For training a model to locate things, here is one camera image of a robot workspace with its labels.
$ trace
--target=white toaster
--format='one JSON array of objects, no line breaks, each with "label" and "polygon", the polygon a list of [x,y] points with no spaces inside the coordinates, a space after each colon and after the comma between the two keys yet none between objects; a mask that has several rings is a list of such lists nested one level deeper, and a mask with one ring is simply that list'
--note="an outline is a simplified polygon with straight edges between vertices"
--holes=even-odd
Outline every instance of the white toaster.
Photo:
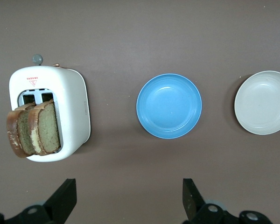
[{"label": "white toaster", "polygon": [[12,110],[30,102],[54,100],[61,147],[49,155],[32,155],[32,161],[51,162],[72,155],[91,133],[87,90],[81,74],[54,66],[17,70],[9,81]]}]

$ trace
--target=bread slice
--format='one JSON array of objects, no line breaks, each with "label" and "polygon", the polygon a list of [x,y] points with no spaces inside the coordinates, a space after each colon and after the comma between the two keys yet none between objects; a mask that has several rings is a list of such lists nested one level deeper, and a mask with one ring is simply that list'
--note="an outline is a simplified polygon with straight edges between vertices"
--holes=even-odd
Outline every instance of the bread slice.
[{"label": "bread slice", "polygon": [[37,105],[28,115],[29,135],[38,155],[48,155],[60,148],[54,101]]},{"label": "bread slice", "polygon": [[28,103],[7,115],[7,135],[14,153],[25,158],[35,154],[28,131],[28,113],[35,103]]}]

